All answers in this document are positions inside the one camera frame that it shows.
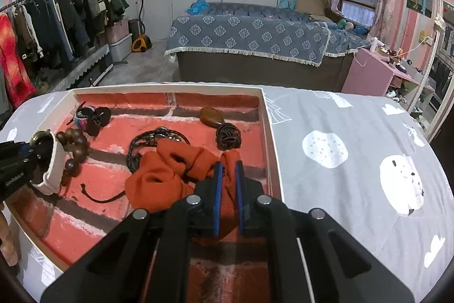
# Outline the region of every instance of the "storage box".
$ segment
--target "storage box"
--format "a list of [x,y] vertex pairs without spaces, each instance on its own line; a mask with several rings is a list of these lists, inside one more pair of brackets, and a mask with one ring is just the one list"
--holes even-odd
[[133,40],[132,34],[126,35],[123,39],[120,39],[114,44],[109,44],[110,55],[112,56],[112,62],[123,61],[127,56],[132,53]]
[[66,129],[66,123],[83,102],[111,108],[110,123],[96,138],[89,137],[90,154],[81,165],[79,176],[73,177],[52,201],[24,187],[7,205],[32,243],[62,271],[130,213],[126,197],[109,204],[94,203],[81,194],[81,183],[86,184],[92,196],[103,199],[123,191],[130,175],[125,156],[137,133],[166,126],[180,131],[192,145],[205,147],[217,157],[221,155],[216,148],[216,130],[198,118],[204,106],[222,111],[226,121],[234,122],[241,130],[239,151],[245,175],[259,180],[266,193],[282,199],[278,157],[265,97],[259,87],[134,84],[74,89],[59,99],[34,130],[50,129],[56,133]]
[[123,39],[129,34],[128,18],[124,18],[113,24],[113,26],[106,28],[107,42],[114,44]]

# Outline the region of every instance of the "brown bead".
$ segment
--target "brown bead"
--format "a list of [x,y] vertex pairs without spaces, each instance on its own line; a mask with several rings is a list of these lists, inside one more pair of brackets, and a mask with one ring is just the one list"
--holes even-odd
[[73,129],[73,133],[71,135],[73,137],[73,141],[76,140],[77,137],[83,136],[83,131],[80,129]]
[[69,176],[76,177],[77,175],[79,175],[80,166],[79,166],[79,163],[75,159],[70,158],[64,164],[64,169],[66,170],[66,173]]
[[76,136],[73,141],[74,141],[75,145],[78,145],[78,146],[81,146],[81,147],[86,147],[86,148],[88,147],[88,140],[83,135],[82,136]]
[[63,131],[59,131],[58,133],[56,133],[55,137],[60,142],[60,144],[63,146],[65,146],[68,142],[68,140],[66,138],[66,134]]
[[69,144],[71,144],[73,142],[73,131],[74,131],[73,128],[67,128],[65,130],[65,132],[64,132],[64,134],[66,135],[66,139],[67,139]]
[[217,129],[225,121],[222,113],[212,107],[204,107],[200,110],[200,121],[205,125]]
[[87,148],[76,145],[76,147],[73,149],[73,157],[79,163],[85,162],[85,160],[87,159]]
[[61,186],[68,185],[70,183],[70,181],[71,181],[71,176],[69,176],[68,173],[65,170],[63,170],[63,175],[61,177],[61,183],[60,183]]

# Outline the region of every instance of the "pink storage box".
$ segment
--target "pink storage box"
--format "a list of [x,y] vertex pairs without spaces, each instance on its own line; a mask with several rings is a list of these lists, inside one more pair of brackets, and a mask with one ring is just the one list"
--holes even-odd
[[128,34],[128,18],[125,17],[123,20],[114,23],[113,26],[106,28],[107,43],[115,44]]

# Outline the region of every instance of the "white flower pattern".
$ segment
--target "white flower pattern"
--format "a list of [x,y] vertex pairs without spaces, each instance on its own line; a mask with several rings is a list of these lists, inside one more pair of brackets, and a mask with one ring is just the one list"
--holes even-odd
[[252,51],[256,50],[259,47],[258,43],[255,40],[251,41],[248,45],[249,49]]
[[261,27],[263,27],[263,22],[262,22],[262,20],[259,20],[259,19],[254,20],[254,22],[253,22],[253,27],[254,27],[254,29],[256,29],[256,30],[258,30],[258,29],[260,29]]
[[189,21],[189,17],[183,16],[177,18],[178,22],[182,23],[183,25]]
[[238,32],[239,36],[242,38],[242,39],[246,39],[251,33],[249,32],[248,29],[244,28],[244,29],[241,29],[239,32]]
[[274,44],[270,49],[274,54],[278,54],[281,51],[281,47],[277,44]]
[[292,39],[287,35],[282,41],[284,42],[285,46],[288,47],[291,44]]
[[231,26],[236,26],[240,23],[240,19],[238,17],[230,17],[228,23],[230,23]]
[[221,37],[222,35],[224,35],[226,33],[226,29],[223,27],[223,26],[218,26],[217,28],[214,29],[214,33]]
[[227,45],[227,48],[233,48],[235,45],[237,45],[237,41],[235,39],[233,39],[232,37],[230,37],[226,40],[226,45]]
[[210,37],[204,37],[202,40],[201,40],[201,43],[208,47],[213,41],[211,40]]
[[192,35],[198,35],[201,32],[201,28],[199,27],[199,25],[192,25],[189,31]]
[[170,28],[169,37],[174,37],[177,31],[178,31],[178,30],[176,29],[176,27],[172,26],[172,27]]
[[271,39],[273,39],[273,36],[270,34],[270,32],[264,32],[262,34],[262,39],[263,41],[270,41]]
[[204,18],[202,18],[202,20],[207,25],[209,25],[210,23],[212,23],[214,21],[214,17],[213,16],[205,16]]
[[296,35],[297,37],[302,37],[302,36],[304,36],[304,30],[301,29],[301,28],[299,28],[298,30],[295,31],[295,35]]
[[285,27],[284,27],[284,25],[281,24],[281,23],[280,23],[279,25],[277,25],[277,26],[275,27],[275,29],[276,29],[276,31],[277,31],[278,34],[282,34],[282,33],[285,31]]
[[183,36],[180,36],[180,38],[178,39],[178,42],[184,47],[187,43],[188,43],[189,39],[187,37],[185,37],[184,35]]

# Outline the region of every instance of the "plastic storage container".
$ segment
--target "plastic storage container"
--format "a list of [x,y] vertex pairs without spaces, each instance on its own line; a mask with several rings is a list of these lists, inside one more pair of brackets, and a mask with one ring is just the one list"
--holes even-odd
[[129,56],[132,53],[133,46],[132,36],[133,36],[132,34],[128,34],[118,42],[109,44],[112,62],[123,61],[127,56]]
[[115,22],[113,26],[106,28],[107,42],[114,44],[129,34],[128,18]]

